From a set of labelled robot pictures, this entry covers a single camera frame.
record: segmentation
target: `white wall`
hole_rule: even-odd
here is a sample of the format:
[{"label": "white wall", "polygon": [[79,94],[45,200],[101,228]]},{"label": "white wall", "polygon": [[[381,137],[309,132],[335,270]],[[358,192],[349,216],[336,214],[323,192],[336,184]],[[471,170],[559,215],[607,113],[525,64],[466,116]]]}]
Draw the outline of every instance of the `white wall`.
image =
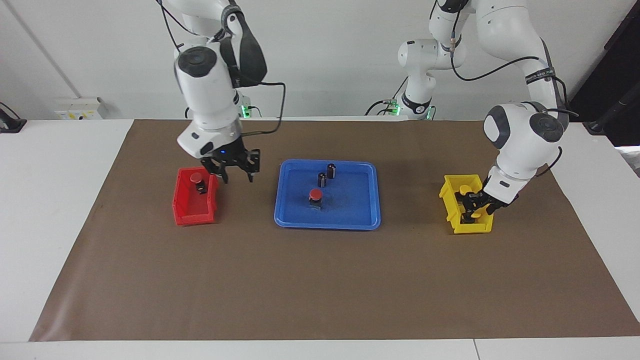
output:
[{"label": "white wall", "polygon": [[[52,100],[72,92],[15,19],[9,2],[82,96],[99,96],[110,117],[180,118],[186,106],[172,71],[172,45],[155,0],[0,0],[0,99],[32,119],[52,117]],[[532,21],[556,70],[577,88],[635,0],[529,1]],[[400,43],[428,37],[433,0],[241,0],[268,62],[267,81],[289,87],[288,116],[361,115],[390,97],[404,70]],[[460,72],[475,76],[502,63],[476,41],[474,17]],[[187,41],[172,26],[179,42]],[[522,74],[505,69],[475,83],[436,72],[438,118],[480,119],[494,104],[527,98]],[[245,91],[265,116],[279,109],[279,88]]]}]

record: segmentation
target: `red button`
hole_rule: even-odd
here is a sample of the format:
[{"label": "red button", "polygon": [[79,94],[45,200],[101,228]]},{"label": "red button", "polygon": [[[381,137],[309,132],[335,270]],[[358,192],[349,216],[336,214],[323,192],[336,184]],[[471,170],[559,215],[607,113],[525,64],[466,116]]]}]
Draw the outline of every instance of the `red button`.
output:
[{"label": "red button", "polygon": [[197,184],[202,181],[202,174],[199,172],[194,172],[189,179],[192,183]]},{"label": "red button", "polygon": [[309,199],[313,201],[318,201],[322,199],[322,190],[313,189],[309,192]]}]

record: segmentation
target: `red plastic container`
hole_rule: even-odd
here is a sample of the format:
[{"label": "red plastic container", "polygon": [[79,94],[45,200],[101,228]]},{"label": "red plastic container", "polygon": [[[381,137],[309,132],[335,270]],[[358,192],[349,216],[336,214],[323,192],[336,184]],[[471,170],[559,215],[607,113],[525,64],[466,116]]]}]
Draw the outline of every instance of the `red plastic container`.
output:
[{"label": "red plastic container", "polygon": [[[202,179],[207,185],[206,194],[198,193],[195,184],[191,182],[191,175],[194,173],[202,174]],[[214,212],[218,209],[216,204],[218,186],[218,177],[210,175],[204,167],[179,169],[173,193],[173,217],[176,225],[213,223]]]}]

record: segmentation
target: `yellow bin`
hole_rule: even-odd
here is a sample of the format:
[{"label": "yellow bin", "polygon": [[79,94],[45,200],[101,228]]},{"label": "yellow bin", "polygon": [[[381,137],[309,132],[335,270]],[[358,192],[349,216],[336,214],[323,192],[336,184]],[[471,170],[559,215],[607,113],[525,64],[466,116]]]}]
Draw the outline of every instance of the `yellow bin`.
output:
[{"label": "yellow bin", "polygon": [[440,198],[447,208],[447,221],[451,223],[454,234],[490,233],[493,226],[493,215],[486,213],[486,206],[476,211],[479,217],[475,224],[461,224],[460,218],[465,212],[464,206],[456,200],[456,193],[461,186],[471,187],[477,193],[482,190],[482,181],[478,175],[445,175],[444,185],[440,190]]}]

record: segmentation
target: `blue plastic tray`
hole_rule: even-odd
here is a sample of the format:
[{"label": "blue plastic tray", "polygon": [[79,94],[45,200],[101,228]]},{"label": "blue plastic tray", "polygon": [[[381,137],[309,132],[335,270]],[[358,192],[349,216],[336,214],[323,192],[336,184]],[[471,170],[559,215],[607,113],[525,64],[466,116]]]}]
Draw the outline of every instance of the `blue plastic tray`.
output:
[{"label": "blue plastic tray", "polygon": [[[309,204],[309,191],[317,188],[317,175],[335,164],[335,179],[322,189],[322,209]],[[378,174],[370,163],[291,159],[282,163],[276,211],[282,227],[309,229],[375,230],[380,226]]]}]

